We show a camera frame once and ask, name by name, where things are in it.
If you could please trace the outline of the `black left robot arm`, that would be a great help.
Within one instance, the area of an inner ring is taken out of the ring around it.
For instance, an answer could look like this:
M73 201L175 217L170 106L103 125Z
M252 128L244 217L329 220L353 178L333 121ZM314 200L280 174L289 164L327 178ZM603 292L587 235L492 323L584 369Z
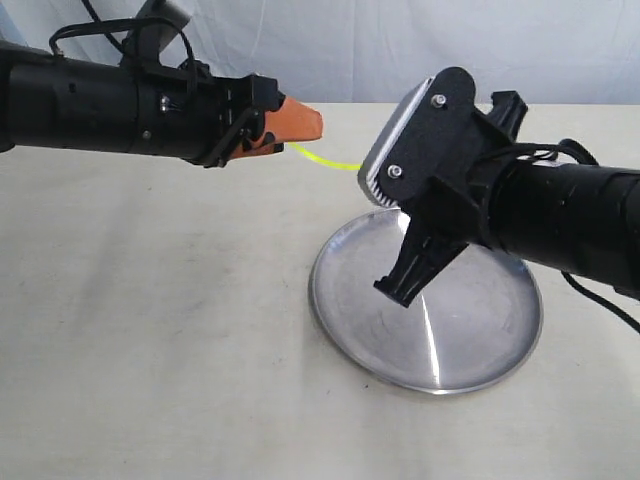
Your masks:
M180 158L222 168L321 138L321 114L260 75L214 77L202 62L110 66L1 44L1 149Z

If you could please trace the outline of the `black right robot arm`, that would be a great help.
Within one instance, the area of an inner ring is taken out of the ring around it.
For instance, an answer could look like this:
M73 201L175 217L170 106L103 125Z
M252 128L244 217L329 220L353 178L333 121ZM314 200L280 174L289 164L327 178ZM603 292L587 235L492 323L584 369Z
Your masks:
M549 146L550 165L513 136L525 107L499 95L490 113L470 97L423 101L389 162L402 171L383 190L409 216L391 272L375 287L408 306L467 246L480 245L639 294L639 175L599 166L578 143Z

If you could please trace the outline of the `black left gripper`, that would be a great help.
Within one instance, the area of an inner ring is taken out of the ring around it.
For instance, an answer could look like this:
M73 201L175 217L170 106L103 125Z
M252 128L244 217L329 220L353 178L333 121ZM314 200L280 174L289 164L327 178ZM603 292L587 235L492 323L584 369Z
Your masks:
M285 97L270 77L216 77L196 61L145 66L136 87L136 154L223 167L236 148L239 158L271 155L323 135L322 115Z

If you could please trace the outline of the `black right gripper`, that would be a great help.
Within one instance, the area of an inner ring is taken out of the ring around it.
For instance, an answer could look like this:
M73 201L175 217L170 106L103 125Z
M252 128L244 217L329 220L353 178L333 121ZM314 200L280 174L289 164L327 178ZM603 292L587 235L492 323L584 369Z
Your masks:
M514 91L496 92L488 113L479 111L479 155L430 177L423 194L397 206L409 219L397 260L375 288L401 306L468 245L487 246L489 199L499 176L517 159L515 139L527 106Z

